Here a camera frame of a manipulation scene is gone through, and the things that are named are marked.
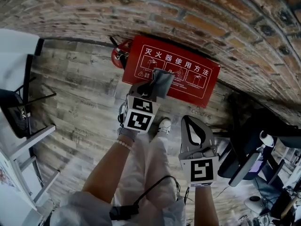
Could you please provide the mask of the person's left forearm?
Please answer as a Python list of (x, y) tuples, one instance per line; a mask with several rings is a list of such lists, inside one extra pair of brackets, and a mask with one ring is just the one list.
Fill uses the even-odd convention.
[(128, 137), (119, 135), (88, 176), (82, 191), (111, 203), (133, 143)]

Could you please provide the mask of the person's white trousers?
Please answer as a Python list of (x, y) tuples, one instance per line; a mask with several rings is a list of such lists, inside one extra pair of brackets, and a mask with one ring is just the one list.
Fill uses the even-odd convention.
[[(170, 174), (165, 132), (158, 132), (150, 141), (147, 135), (138, 136), (130, 152), (114, 194), (114, 206), (132, 205), (151, 186)], [(158, 210), (174, 204), (175, 192), (171, 178), (165, 178), (139, 202)]]

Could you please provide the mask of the gray wiping cloth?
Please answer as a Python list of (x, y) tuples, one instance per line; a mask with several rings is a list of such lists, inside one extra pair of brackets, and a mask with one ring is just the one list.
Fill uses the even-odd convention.
[(152, 81), (150, 83), (152, 94), (159, 98), (166, 98), (174, 77), (175, 75), (172, 72), (155, 68), (152, 71)]

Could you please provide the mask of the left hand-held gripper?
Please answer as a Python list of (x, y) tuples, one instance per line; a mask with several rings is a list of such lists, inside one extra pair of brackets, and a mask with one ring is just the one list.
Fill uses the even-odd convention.
[(124, 109), (124, 128), (147, 133), (159, 110), (160, 103), (143, 99), (152, 94), (150, 81), (135, 83), (130, 88)]

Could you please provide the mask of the black waist device box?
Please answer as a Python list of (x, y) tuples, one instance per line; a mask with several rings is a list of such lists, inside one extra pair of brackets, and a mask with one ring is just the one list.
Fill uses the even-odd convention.
[(110, 210), (110, 218), (112, 221), (129, 220), (138, 213), (138, 205), (113, 206)]

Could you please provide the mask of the white mug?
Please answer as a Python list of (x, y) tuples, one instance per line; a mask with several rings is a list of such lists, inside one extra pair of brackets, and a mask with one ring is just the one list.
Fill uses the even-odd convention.
[(271, 135), (267, 134), (264, 130), (262, 130), (259, 134), (259, 138), (262, 141), (263, 147), (274, 147), (274, 139)]

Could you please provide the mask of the printed picture sheet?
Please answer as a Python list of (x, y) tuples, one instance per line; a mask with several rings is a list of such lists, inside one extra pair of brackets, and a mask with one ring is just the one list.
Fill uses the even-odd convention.
[(16, 192), (20, 192), (19, 187), (2, 166), (0, 166), (0, 184), (7, 185), (8, 187), (13, 188)]

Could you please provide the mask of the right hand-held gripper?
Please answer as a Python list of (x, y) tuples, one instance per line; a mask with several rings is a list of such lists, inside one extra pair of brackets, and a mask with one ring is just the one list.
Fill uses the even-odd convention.
[[(193, 141), (190, 128), (200, 142)], [(200, 119), (185, 115), (181, 120), (181, 135), (179, 161), (188, 186), (210, 186), (217, 180), (219, 166), (212, 130)]]

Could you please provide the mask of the black metal frame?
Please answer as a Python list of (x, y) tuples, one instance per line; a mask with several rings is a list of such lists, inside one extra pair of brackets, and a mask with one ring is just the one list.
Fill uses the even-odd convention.
[(53, 92), (50, 95), (43, 96), (43, 97), (29, 101), (29, 85), (30, 85), (30, 82), (32, 82), (36, 79), (36, 77), (32, 77), (32, 78), (30, 77), (33, 58), (34, 58), (34, 55), (27, 55), (26, 63), (25, 63), (25, 72), (24, 72), (24, 83), (22, 86), (20, 86), (18, 89), (15, 90), (15, 92), (20, 92), (21, 90), (23, 90), (23, 99), (22, 99), (23, 102), (21, 103), (21, 106), (23, 106), (25, 108), (28, 107), (29, 105), (32, 105), (33, 103), (56, 96), (56, 93)]

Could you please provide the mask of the person's light gray shirt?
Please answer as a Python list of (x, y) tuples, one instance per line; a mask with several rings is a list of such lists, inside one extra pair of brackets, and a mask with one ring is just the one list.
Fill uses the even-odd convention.
[(75, 192), (61, 201), (50, 226), (186, 226), (183, 198), (161, 210), (145, 202), (128, 220), (111, 220), (112, 206), (87, 192)]

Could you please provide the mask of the person's right white sneaker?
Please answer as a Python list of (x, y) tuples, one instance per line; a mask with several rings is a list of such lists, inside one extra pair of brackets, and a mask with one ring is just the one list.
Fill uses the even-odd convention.
[(163, 135), (168, 135), (171, 130), (171, 125), (172, 125), (172, 123), (169, 118), (167, 118), (167, 117), (163, 118), (161, 120), (161, 122), (159, 123), (157, 133), (161, 133)]

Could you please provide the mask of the red fire extinguisher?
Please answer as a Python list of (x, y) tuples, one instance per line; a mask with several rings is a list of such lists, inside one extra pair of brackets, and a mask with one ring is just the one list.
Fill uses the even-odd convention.
[(125, 40), (121, 44), (117, 44), (113, 37), (109, 37), (114, 49), (111, 53), (111, 61), (113, 64), (121, 69), (125, 70), (127, 65), (127, 59), (130, 54), (132, 40)]

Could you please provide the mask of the red fire extinguisher box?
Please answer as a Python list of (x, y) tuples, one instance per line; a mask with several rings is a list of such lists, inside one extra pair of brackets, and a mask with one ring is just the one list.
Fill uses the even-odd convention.
[(123, 82), (136, 84), (150, 81), (155, 68), (174, 74), (168, 96), (201, 107), (207, 106), (220, 71), (220, 65), (187, 49), (161, 40), (135, 36)]

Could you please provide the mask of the purple paper sheet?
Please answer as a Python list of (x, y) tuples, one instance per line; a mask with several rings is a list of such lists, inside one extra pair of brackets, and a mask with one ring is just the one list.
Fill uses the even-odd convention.
[(257, 173), (260, 170), (262, 161), (256, 161), (254, 165), (250, 168), (249, 172)]

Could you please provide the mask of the white shelf unit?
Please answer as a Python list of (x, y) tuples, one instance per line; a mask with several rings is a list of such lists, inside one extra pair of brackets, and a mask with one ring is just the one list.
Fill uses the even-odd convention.
[(50, 133), (55, 131), (55, 129), (55, 125), (50, 125), (42, 129), (34, 136), (23, 141), (20, 145), (12, 149), (10, 152), (3, 151), (0, 148), (0, 159), (3, 160), (4, 170), (9, 174), (10, 181), (15, 184), (15, 189), (17, 190), (19, 196), (32, 207), (32, 210), (26, 216), (22, 226), (38, 226), (43, 221), (42, 214), (38, 212), (37, 205), (40, 202), (42, 196), (47, 192), (50, 186), (60, 175), (60, 171), (54, 170), (53, 175), (49, 178), (49, 180), (46, 183), (44, 183), (44, 185), (41, 187), (40, 191), (37, 193), (35, 198), (32, 199), (30, 196), (30, 189), (22, 172), (26, 168), (28, 168), (29, 165), (33, 164), (36, 161), (36, 156), (32, 156), (26, 159), (26, 161), (22, 163), (22, 165), (18, 163), (17, 159), (23, 153), (25, 153), (31, 147), (33, 147), (36, 143), (38, 143)]

